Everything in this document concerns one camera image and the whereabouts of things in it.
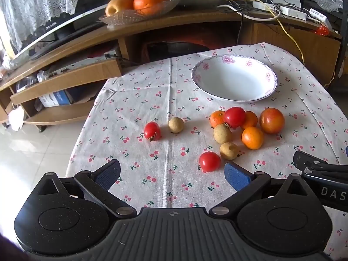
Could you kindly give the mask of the red cherry tomato with stem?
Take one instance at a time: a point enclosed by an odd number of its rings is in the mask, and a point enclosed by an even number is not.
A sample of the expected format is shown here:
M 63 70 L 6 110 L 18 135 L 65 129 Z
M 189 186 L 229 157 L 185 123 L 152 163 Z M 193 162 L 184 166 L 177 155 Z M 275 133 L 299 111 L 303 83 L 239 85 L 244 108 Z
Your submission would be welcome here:
M 144 127 L 144 136 L 149 141 L 157 141 L 161 138 L 161 129 L 155 122 L 149 122 Z

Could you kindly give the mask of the white set-top box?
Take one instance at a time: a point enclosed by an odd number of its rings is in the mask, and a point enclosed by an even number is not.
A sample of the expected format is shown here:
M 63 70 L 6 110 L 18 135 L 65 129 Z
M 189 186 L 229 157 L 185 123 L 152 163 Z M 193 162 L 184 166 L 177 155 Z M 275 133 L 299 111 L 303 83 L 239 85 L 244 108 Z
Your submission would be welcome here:
M 324 14 L 318 12 L 317 10 L 310 8 L 309 10 L 309 14 L 312 18 L 320 21 L 325 27 L 327 27 L 330 31 L 333 31 L 332 25 L 328 19 L 328 17 L 326 17 Z

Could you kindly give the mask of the large red-orange tomato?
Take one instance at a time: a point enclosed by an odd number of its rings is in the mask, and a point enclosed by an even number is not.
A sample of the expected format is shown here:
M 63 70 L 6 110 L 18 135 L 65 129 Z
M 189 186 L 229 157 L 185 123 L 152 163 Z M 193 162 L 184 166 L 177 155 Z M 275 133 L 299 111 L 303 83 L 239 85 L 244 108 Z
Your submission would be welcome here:
M 285 125 L 285 117 L 280 110 L 267 108 L 259 117 L 259 125 L 265 133 L 277 134 Z

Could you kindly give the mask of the small red cherry tomato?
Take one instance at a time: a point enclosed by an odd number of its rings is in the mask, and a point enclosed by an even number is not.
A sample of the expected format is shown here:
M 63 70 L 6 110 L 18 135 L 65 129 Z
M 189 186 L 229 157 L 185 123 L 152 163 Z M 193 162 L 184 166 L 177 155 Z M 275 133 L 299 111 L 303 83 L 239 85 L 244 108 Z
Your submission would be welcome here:
M 241 107 L 232 107 L 224 113 L 224 123 L 236 129 L 246 121 L 246 112 Z

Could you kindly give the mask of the television with lace cover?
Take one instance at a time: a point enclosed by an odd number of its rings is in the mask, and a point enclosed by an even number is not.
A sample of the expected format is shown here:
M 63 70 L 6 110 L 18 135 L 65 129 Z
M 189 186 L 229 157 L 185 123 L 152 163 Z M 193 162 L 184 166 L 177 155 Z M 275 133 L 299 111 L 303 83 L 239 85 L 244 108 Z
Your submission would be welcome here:
M 15 58 L 63 26 L 105 8 L 110 0 L 1 0 Z

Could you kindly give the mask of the white floral ceramic plate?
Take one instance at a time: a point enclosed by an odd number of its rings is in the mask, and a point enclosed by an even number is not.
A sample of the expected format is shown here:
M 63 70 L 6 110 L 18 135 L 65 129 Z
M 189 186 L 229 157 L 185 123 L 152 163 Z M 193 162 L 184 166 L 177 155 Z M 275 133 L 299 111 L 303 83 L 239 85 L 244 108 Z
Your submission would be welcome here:
M 263 62 L 241 55 L 216 55 L 198 62 L 192 81 L 209 96 L 232 102 L 256 102 L 278 86 L 276 73 Z

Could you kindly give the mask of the glass fruit bowl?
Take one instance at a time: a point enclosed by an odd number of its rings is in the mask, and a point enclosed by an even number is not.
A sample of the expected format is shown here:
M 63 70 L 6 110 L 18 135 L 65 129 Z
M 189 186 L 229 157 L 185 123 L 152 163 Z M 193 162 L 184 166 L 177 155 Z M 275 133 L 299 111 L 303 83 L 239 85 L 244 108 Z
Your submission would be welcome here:
M 161 17 L 177 6 L 179 0 L 169 0 L 160 2 L 152 7 L 141 10 L 124 10 L 107 17 L 102 16 L 99 20 L 107 25 L 129 25 L 137 22 L 151 20 Z

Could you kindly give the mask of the orange tangerine front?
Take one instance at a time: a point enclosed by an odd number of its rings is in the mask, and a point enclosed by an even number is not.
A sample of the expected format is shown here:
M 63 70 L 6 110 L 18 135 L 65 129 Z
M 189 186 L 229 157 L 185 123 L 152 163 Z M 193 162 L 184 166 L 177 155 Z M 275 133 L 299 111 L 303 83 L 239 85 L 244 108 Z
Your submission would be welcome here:
M 249 149 L 257 150 L 264 143 L 264 133 L 257 127 L 247 127 L 242 133 L 241 140 Z

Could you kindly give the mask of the white power strip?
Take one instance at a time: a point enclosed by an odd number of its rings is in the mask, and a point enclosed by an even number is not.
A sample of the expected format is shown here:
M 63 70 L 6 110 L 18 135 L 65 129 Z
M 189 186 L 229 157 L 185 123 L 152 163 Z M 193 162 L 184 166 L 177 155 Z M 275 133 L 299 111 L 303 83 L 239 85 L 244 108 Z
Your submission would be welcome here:
M 262 2 L 258 1 L 253 1 L 252 5 L 258 10 L 268 11 L 268 9 L 270 9 L 273 13 L 281 12 L 281 14 L 286 17 L 291 17 L 302 21 L 307 20 L 307 14 L 305 12 L 295 10 L 294 8 L 284 7 L 281 5 L 273 5 L 271 3 L 263 4 Z

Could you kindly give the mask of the tan longan lone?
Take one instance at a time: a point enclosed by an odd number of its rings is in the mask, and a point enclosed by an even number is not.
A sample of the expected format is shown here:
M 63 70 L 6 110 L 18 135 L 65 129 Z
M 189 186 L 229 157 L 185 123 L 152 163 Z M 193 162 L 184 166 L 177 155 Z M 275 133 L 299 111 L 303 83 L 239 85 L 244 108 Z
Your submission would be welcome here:
M 169 120 L 168 127 L 172 133 L 177 134 L 177 133 L 180 133 L 181 131 L 183 131 L 183 129 L 185 127 L 185 123 L 184 123 L 183 119 L 181 119 L 179 117 L 174 117 L 174 118 Z

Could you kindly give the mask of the orange tangerine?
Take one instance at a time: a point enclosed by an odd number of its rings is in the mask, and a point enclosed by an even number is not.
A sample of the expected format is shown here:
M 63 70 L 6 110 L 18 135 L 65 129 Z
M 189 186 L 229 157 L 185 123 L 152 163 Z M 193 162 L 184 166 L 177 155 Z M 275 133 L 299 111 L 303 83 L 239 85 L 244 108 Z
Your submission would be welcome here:
M 241 140 L 249 149 L 257 150 L 264 143 L 264 133 L 257 127 L 247 127 L 242 133 Z
M 257 115 L 252 111 L 246 111 L 245 112 L 245 121 L 241 125 L 241 129 L 244 130 L 248 127 L 256 127 L 257 124 L 258 124 Z
M 214 111 L 209 117 L 209 123 L 211 127 L 214 129 L 216 126 L 224 123 L 224 114 L 225 111 L 218 110 Z

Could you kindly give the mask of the front orange in bowl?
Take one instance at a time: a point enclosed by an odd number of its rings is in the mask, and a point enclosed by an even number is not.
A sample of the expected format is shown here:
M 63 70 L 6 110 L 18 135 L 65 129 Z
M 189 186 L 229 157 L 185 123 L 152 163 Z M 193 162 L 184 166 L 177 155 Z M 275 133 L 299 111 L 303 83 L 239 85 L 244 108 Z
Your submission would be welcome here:
M 134 0 L 133 8 L 143 15 L 152 15 L 158 9 L 157 5 L 169 0 Z

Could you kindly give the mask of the yellow apple in bowl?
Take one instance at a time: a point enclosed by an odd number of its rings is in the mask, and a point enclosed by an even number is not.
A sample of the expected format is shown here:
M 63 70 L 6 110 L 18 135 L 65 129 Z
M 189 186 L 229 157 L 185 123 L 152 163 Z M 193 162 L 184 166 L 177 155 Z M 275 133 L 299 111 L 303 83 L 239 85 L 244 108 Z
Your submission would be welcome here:
M 133 0 L 111 0 L 105 8 L 105 15 L 110 17 L 118 12 L 133 9 Z

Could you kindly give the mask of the cherry print tablecloth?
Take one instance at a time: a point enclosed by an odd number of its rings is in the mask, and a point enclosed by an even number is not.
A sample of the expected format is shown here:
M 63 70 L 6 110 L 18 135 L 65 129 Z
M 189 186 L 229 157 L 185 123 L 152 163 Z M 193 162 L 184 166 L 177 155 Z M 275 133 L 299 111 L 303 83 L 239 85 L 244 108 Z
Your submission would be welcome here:
M 136 209 L 211 207 L 233 194 L 223 170 L 204 173 L 198 163 L 202 153 L 219 150 L 210 115 L 232 106 L 205 94 L 192 81 L 194 66 L 216 55 L 254 58 L 269 66 L 278 78 L 272 96 L 245 102 L 242 107 L 255 114 L 266 108 L 279 109 L 285 116 L 285 126 L 279 133 L 265 136 L 259 150 L 245 147 L 241 130 L 234 130 L 239 165 L 285 179 L 296 171 L 293 154 L 298 150 L 329 163 L 347 163 L 344 113 L 296 57 L 260 43 L 169 58 L 107 80 L 77 139 L 67 175 L 93 171 L 117 159 L 121 177 L 111 192 Z M 174 117 L 185 123 L 177 134 L 168 127 Z M 161 129 L 157 141 L 144 136 L 149 122 Z

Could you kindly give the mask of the wooden TV stand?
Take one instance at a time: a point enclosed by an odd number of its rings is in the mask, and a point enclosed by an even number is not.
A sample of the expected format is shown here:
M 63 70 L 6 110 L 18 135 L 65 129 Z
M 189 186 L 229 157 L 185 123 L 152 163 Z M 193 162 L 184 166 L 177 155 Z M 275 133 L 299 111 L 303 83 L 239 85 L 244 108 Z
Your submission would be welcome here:
M 101 84 L 105 79 L 119 76 L 122 67 L 130 64 L 171 57 L 173 44 L 178 45 L 177 55 L 185 55 L 189 53 L 190 45 L 194 45 L 195 51 L 200 51 L 267 42 L 303 59 L 318 81 L 327 85 L 340 71 L 345 58 L 346 39 L 334 32 L 322 36 L 318 30 L 318 25 L 312 22 L 293 18 L 257 22 L 217 10 L 172 11 L 164 17 L 136 24 L 102 26 L 36 60 L 26 62 L 1 82 L 1 122 L 8 120 L 9 112 L 16 104 L 24 109 L 27 122 L 39 129 L 83 120 L 91 110 L 89 99 L 69 107 L 51 107 L 45 111 L 37 111 L 34 102 L 43 94 L 93 82 Z M 85 65 L 71 70 L 67 75 L 55 76 L 47 83 L 35 84 L 27 91 L 15 91 L 15 84 L 24 77 L 60 60 L 75 57 L 78 53 L 95 55 L 103 49 L 117 49 L 119 53 L 98 64 Z

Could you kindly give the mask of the blue white box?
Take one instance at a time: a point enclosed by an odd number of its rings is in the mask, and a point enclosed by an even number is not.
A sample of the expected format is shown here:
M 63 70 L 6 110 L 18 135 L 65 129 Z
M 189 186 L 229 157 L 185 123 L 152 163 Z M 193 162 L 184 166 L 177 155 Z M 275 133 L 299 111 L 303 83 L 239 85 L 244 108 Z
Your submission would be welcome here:
M 45 94 L 38 98 L 45 108 L 71 104 L 69 94 L 65 90 Z

